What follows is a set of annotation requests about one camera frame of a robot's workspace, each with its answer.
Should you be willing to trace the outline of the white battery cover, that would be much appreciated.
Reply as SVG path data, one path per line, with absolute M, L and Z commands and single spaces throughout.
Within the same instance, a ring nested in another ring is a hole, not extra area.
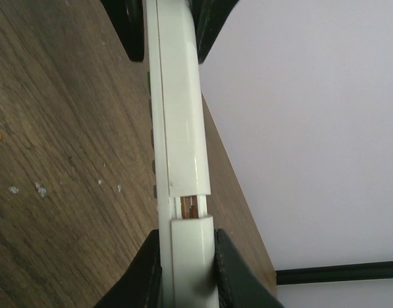
M 219 306 L 213 217 L 171 223 L 175 307 Z

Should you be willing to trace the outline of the white remote control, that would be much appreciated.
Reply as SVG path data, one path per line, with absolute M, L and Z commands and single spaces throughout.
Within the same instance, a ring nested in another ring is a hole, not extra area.
M 147 1 L 162 306 L 175 307 L 171 223 L 211 216 L 204 113 L 187 1 Z

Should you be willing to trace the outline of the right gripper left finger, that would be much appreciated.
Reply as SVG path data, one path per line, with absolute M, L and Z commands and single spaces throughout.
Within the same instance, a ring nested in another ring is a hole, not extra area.
M 159 231 L 152 230 L 122 277 L 96 307 L 160 307 L 161 256 Z

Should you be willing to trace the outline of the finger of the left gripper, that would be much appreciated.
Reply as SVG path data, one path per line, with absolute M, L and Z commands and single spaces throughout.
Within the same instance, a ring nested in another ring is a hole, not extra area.
M 101 0 L 117 36 L 132 62 L 144 61 L 144 12 L 140 0 Z
M 198 63 L 203 64 L 239 0 L 192 0 Z

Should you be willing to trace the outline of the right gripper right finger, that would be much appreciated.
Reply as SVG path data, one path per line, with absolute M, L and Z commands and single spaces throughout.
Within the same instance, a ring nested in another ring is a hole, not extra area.
M 228 233 L 214 231 L 214 272 L 220 307 L 282 307 L 250 270 Z

